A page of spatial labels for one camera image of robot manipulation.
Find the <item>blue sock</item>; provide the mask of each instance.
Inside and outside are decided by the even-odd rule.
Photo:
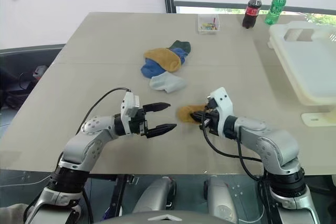
[[[147,78],[152,78],[153,76],[158,76],[166,70],[164,70],[158,63],[151,59],[145,59],[145,65],[142,66],[141,72]]]
[[[187,55],[188,55],[188,53],[186,51],[184,51],[182,48],[179,48],[179,47],[172,48],[172,49],[169,49],[169,50],[174,52],[175,54],[177,54],[177,56],[179,56],[182,64],[185,62],[185,57],[187,57]]]

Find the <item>coca-cola bottle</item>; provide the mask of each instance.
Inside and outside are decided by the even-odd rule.
[[[261,0],[250,0],[248,2],[245,11],[245,17],[243,19],[243,27],[247,29],[250,27],[254,27],[260,8]]]

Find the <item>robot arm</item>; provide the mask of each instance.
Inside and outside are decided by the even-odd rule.
[[[233,104],[224,88],[210,94],[207,108],[209,110],[205,114],[201,111],[192,113],[192,118],[201,122],[204,114],[204,126],[209,127],[210,133],[239,141],[260,156],[268,172],[270,194],[277,206],[299,210],[300,214],[302,209],[307,210],[312,223],[319,223],[309,188],[303,180],[304,171],[297,158],[297,141],[287,131],[273,129],[264,122],[235,117]]]
[[[121,103],[121,113],[114,116],[95,116],[81,126],[81,130],[66,144],[56,170],[48,185],[36,201],[25,224],[40,223],[34,220],[36,213],[45,206],[68,208],[78,204],[86,180],[104,146],[119,136],[140,134],[147,138],[172,130],[176,124],[162,124],[148,129],[147,112],[166,109],[168,103],[152,103],[139,109],[139,97],[126,92]]]

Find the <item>white sock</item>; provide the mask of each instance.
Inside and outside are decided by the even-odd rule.
[[[167,93],[180,90],[186,85],[187,83],[185,82],[185,80],[169,72],[164,72],[158,76],[153,76],[149,83],[151,89],[165,90]]]

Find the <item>dark green sock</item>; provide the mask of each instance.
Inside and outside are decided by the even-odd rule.
[[[187,54],[190,53],[191,51],[191,46],[190,43],[188,41],[179,41],[176,40],[169,49],[173,49],[173,48],[182,48]]]

